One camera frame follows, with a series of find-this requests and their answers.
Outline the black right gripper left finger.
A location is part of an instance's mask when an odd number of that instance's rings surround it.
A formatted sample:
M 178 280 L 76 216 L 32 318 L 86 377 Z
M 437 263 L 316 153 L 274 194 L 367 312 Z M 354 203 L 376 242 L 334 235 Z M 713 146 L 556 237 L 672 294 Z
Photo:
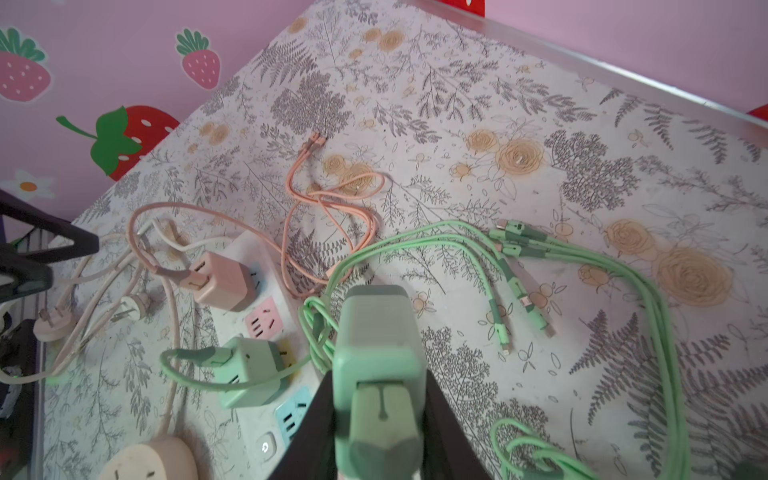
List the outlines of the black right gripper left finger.
M 314 393 L 301 387 L 275 412 L 285 453 L 268 479 L 335 479 L 335 409 L 332 374 Z

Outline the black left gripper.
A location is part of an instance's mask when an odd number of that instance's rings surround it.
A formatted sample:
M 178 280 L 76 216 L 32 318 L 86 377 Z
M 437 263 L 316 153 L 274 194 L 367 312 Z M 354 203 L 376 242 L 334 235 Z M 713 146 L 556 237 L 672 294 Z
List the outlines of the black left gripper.
M 71 241 L 70 245 L 21 252 L 6 241 L 1 227 L 1 302 L 17 300 L 50 289 L 54 283 L 50 264 L 95 254 L 99 237 L 70 222 L 47 214 L 1 191 L 1 217 L 10 217 L 36 229 Z

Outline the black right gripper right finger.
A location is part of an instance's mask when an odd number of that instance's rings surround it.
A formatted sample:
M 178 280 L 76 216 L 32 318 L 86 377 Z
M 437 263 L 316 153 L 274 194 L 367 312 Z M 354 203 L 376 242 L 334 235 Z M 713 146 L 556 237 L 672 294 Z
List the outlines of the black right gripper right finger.
M 430 370 L 427 371 L 423 426 L 423 479 L 491 479 Z

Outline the green charger plug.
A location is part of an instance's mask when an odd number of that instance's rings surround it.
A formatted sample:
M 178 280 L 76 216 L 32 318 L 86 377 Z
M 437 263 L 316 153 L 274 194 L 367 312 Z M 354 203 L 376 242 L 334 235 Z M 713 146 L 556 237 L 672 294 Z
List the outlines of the green charger plug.
M 277 343 L 234 337 L 225 344 L 232 357 L 222 366 L 214 368 L 214 382 L 237 385 L 255 382 L 249 389 L 219 392 L 221 405 L 226 409 L 261 407 L 275 401 L 289 386 L 288 377 L 268 381 L 268 378 L 286 368 Z
M 424 454 L 427 360 L 407 292 L 351 288 L 332 366 L 335 460 L 351 479 L 411 479 Z

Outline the pink USB charger plug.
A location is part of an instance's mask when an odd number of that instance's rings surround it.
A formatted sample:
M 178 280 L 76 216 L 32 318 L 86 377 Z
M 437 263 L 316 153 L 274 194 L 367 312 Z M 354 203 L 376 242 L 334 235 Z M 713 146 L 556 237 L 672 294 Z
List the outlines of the pink USB charger plug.
M 257 297 L 249 268 L 214 252 L 205 252 L 179 286 L 192 291 L 197 303 L 231 312 L 244 310 Z

